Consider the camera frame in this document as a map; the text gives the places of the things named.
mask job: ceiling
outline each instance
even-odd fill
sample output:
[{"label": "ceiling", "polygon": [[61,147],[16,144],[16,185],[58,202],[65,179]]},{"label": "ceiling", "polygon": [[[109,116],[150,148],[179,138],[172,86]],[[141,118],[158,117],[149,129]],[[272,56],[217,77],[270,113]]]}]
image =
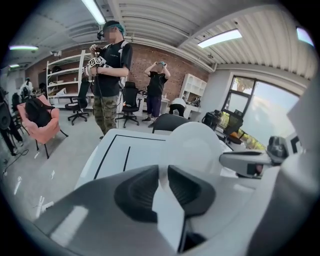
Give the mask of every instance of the ceiling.
[{"label": "ceiling", "polygon": [[[273,0],[96,0],[106,20],[118,20],[126,40],[177,54],[212,72],[215,64],[256,64],[306,79],[315,74],[313,47],[297,38],[298,25]],[[206,48],[197,43],[239,29],[242,38]],[[30,66],[50,51],[97,41],[99,26],[80,0],[43,1],[12,45],[39,46],[8,52],[4,65]]]}]

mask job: black office chair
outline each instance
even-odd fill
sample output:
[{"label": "black office chair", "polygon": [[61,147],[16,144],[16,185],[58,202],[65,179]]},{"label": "black office chair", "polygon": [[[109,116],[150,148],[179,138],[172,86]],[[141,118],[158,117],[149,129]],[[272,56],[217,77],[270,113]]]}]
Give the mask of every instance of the black office chair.
[{"label": "black office chair", "polygon": [[237,132],[240,129],[240,127],[243,125],[243,123],[244,123],[244,120],[241,115],[237,113],[230,113],[229,122],[226,128],[223,130],[223,133],[229,136],[233,132]]},{"label": "black office chair", "polygon": [[137,105],[137,95],[139,90],[136,88],[136,84],[134,82],[125,82],[124,91],[123,91],[123,103],[125,105],[122,108],[123,116],[118,117],[115,120],[125,119],[123,128],[126,128],[126,123],[128,120],[136,122],[136,125],[140,125],[136,120],[137,117],[133,114],[133,112],[139,111],[141,98],[138,98],[139,104]]},{"label": "black office chair", "polygon": [[189,120],[175,114],[162,114],[158,117],[158,119],[154,122],[152,133],[155,133],[155,130],[162,131],[173,131],[177,127],[188,123]]},{"label": "black office chair", "polygon": [[87,95],[89,86],[90,86],[90,82],[86,78],[84,78],[81,81],[78,97],[69,97],[71,102],[65,105],[65,108],[67,110],[72,110],[73,113],[76,112],[76,114],[68,117],[68,121],[70,121],[70,119],[73,118],[71,121],[72,125],[74,125],[74,121],[77,118],[83,118],[85,122],[87,121],[87,118],[84,115],[89,116],[89,113],[87,112],[84,113],[82,112],[81,109],[84,109],[88,106],[86,95]]}]

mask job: floor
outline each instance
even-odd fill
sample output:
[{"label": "floor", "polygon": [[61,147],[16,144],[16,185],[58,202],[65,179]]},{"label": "floor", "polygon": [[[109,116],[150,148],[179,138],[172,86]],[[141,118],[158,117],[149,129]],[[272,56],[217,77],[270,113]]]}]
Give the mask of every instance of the floor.
[{"label": "floor", "polygon": [[[45,147],[39,145],[39,151],[37,151],[35,140],[24,132],[21,134],[24,145],[18,150],[19,152],[29,150],[27,155],[17,159],[7,168],[6,175],[1,177],[2,191],[29,220],[36,218],[40,197],[44,197],[43,205],[45,205],[56,202],[73,191],[87,159],[100,142],[99,137],[102,136],[102,132],[95,123],[92,112],[87,122],[80,118],[74,122],[74,126],[67,120],[70,115],[72,115],[70,111],[60,111],[60,127],[69,137],[59,132],[47,143],[49,159],[47,159]],[[126,129],[152,132],[152,128],[148,128],[147,123],[141,122],[142,117],[137,119],[140,122],[139,126],[128,121]],[[123,123],[123,120],[119,122],[119,129],[123,129]],[[0,159],[8,160],[8,164],[2,166],[4,168],[17,158],[10,156],[6,149],[2,146],[0,153]]]}]

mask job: sneaker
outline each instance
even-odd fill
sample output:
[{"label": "sneaker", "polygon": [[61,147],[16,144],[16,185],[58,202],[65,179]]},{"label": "sneaker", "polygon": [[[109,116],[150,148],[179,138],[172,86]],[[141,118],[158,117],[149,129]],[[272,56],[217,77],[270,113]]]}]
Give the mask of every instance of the sneaker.
[{"label": "sneaker", "polygon": [[151,117],[150,116],[148,116],[146,119],[142,120],[142,122],[149,122],[149,121],[151,121]]}]

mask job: red brick wall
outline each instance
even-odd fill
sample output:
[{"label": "red brick wall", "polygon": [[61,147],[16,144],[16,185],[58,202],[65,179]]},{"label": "red brick wall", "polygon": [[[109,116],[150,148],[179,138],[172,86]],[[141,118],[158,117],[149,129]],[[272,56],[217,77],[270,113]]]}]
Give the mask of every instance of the red brick wall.
[{"label": "red brick wall", "polygon": [[[90,45],[81,45],[78,47],[70,48],[62,51],[62,58],[77,55],[81,53],[81,50],[89,52]],[[133,55],[131,69],[128,77],[128,81],[135,82],[135,85],[140,90],[144,90],[149,84],[150,78],[144,74],[147,67],[151,66],[154,62],[164,61],[168,65],[168,70],[171,74],[171,78],[164,85],[164,93],[167,94],[167,98],[173,100],[178,97],[185,78],[185,74],[192,74],[203,81],[208,81],[209,73],[198,66],[195,66],[190,61],[153,47],[148,47],[139,44],[132,44]],[[33,66],[29,67],[25,71],[25,77],[29,77],[34,87],[39,85],[38,74],[41,73],[47,67],[47,61],[52,62],[57,60],[57,57],[47,57]],[[65,66],[61,66],[63,69],[71,69],[79,66],[78,62],[70,63]],[[73,81],[75,74],[66,74],[59,76],[59,80],[65,82]],[[69,88],[69,92],[74,91],[73,87]]]}]

